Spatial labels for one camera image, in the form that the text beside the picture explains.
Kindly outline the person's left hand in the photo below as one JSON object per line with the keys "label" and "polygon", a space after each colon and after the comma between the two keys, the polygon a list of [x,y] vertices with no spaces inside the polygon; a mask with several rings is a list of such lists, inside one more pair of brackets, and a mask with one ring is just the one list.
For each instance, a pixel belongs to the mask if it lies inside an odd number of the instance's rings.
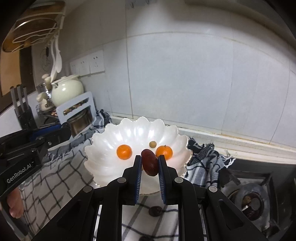
{"label": "person's left hand", "polygon": [[14,189],[7,197],[7,204],[9,206],[9,213],[13,218],[20,218],[23,215],[23,202],[21,193],[18,188]]}

